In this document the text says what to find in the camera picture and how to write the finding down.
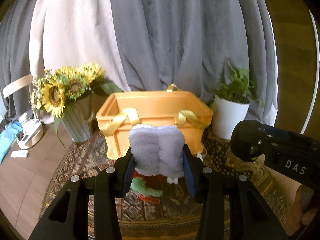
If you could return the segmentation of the right human hand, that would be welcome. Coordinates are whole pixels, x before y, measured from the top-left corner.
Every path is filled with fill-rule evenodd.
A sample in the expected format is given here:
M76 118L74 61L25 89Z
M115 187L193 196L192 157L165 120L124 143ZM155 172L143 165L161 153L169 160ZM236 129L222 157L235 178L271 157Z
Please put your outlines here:
M313 190L310 188L304 185L298 187L285 223L285 231L288 236L292 236L302 225L308 226L313 221L319 210L319 205L312 209L307 208L312 196Z

